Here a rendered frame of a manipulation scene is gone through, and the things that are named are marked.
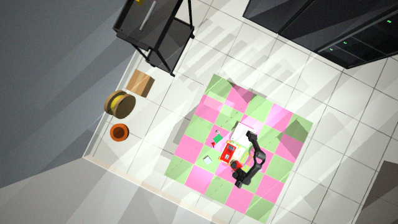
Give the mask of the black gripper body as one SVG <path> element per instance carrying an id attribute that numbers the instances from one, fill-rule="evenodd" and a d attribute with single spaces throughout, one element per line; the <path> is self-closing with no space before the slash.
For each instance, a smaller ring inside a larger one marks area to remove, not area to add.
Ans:
<path id="1" fill-rule="evenodd" d="M 241 168 L 237 168 L 237 163 L 233 162 L 231 165 L 232 169 L 236 169 L 237 174 L 239 174 L 239 172 L 243 172 L 243 170 Z"/>

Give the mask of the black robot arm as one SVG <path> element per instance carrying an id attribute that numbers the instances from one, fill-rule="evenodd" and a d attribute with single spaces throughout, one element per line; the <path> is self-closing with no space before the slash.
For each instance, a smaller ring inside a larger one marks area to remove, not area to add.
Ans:
<path id="1" fill-rule="evenodd" d="M 259 170 L 262 169 L 262 166 L 266 163 L 266 154 L 265 152 L 263 152 L 257 142 L 258 138 L 257 138 L 257 134 L 251 132 L 251 131 L 247 131 L 246 136 L 249 139 L 249 142 L 252 143 L 253 147 L 254 147 L 254 165 L 251 167 L 251 169 L 248 171 L 248 173 L 245 172 L 239 172 L 239 174 L 237 174 L 236 170 L 234 171 L 234 173 L 232 174 L 232 177 L 237 180 L 235 185 L 240 189 L 242 184 L 245 185 L 249 185 L 251 183 L 251 179 L 259 172 Z M 262 162 L 259 164 L 257 163 L 257 159 L 262 160 Z"/>

